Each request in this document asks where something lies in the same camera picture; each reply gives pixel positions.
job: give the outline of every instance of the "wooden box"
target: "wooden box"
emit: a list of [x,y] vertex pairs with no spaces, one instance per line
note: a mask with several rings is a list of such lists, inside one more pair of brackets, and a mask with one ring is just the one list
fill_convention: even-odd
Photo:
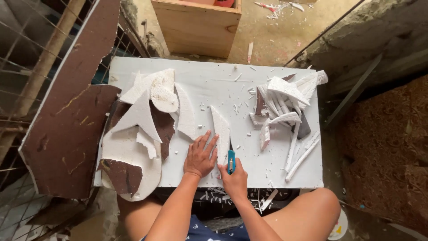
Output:
[[170,52],[227,58],[241,19],[241,1],[234,8],[180,0],[152,0]]

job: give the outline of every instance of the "white foam board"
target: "white foam board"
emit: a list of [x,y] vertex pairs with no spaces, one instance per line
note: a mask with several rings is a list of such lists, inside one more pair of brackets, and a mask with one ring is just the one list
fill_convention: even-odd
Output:
[[[296,74],[293,80],[299,80],[315,72],[311,69],[290,69],[284,67],[258,66],[254,71],[246,65],[229,63],[208,63],[182,60],[146,59],[114,57],[110,67],[110,77],[116,81],[112,85],[122,88],[130,80],[131,74],[150,74],[164,69],[175,69],[175,82],[179,83],[188,94],[192,107],[195,110],[195,123],[202,125],[197,129],[198,135],[203,135],[210,129],[213,130],[209,105],[215,106],[216,110],[222,113],[230,124],[230,136],[234,147],[240,145],[241,148],[235,150],[236,157],[241,159],[242,165],[248,173],[248,187],[270,187],[271,180],[277,188],[316,188],[323,187],[322,182],[322,159],[321,145],[317,145],[308,155],[306,160],[300,165],[294,177],[285,181],[287,173],[284,169],[291,143],[290,128],[282,125],[270,127],[270,142],[264,151],[260,150],[260,128],[255,127],[248,115],[253,112],[256,105],[256,98],[251,98],[251,94],[242,91],[245,88],[266,84],[267,76],[287,76]],[[242,105],[236,114],[233,105]],[[316,91],[310,100],[310,106],[305,110],[305,115],[312,131],[319,131],[318,98]],[[170,155],[162,162],[162,178],[159,187],[178,186],[183,175],[183,164],[187,155],[190,139],[183,133],[176,130],[170,143],[170,152],[178,151],[177,154]],[[266,168],[272,170],[269,179],[266,178]],[[208,174],[199,182],[199,187],[221,187],[222,181],[217,180],[218,169],[212,171],[213,178]]]

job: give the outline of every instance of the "blue utility knife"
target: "blue utility knife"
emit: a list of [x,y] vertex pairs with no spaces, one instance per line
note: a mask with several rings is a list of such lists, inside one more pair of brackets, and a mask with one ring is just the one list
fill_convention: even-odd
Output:
[[232,174],[235,171],[235,152],[233,151],[232,142],[229,139],[229,151],[227,153],[227,173]]

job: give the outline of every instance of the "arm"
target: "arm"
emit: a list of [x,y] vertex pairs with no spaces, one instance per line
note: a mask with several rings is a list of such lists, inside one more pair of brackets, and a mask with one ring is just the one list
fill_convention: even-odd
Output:
[[235,171],[229,175],[227,165],[218,165],[223,179],[224,190],[229,194],[247,227],[251,241],[282,241],[269,224],[257,213],[247,198],[248,174],[242,168],[241,160],[236,158]]
[[214,149],[211,158],[210,154],[217,142],[218,135],[214,136],[206,150],[204,150],[210,133],[210,130],[207,131],[204,136],[198,137],[194,143],[189,145],[187,157],[184,161],[183,178],[161,208],[147,234],[146,241],[182,241],[186,239],[190,225],[193,197],[199,180],[211,172],[217,160],[217,149]]

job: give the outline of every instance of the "dirty floor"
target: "dirty floor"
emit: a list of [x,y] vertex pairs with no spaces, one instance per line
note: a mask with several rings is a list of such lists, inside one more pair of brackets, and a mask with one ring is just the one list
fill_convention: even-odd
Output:
[[[151,31],[162,43],[164,52],[169,59],[191,59],[197,61],[213,61],[247,64],[248,44],[254,41],[252,65],[282,66],[299,50],[308,45],[322,30],[333,23],[350,9],[358,0],[319,0],[310,8],[302,5],[305,12],[298,9],[284,9],[283,15],[276,20],[265,16],[270,12],[253,3],[242,1],[242,17],[233,42],[229,58],[201,56],[196,59],[188,54],[169,53],[162,36],[150,0],[134,0],[138,8],[138,23],[147,19],[147,31]],[[326,120],[329,113],[323,111],[323,91],[319,89],[320,122]],[[343,193],[343,179],[340,167],[339,152],[336,147],[334,133],[323,132],[324,185],[336,193],[339,199],[346,201]],[[348,215],[349,229],[341,239],[354,240],[415,240],[415,238],[389,226],[385,221],[367,213],[343,205]]]

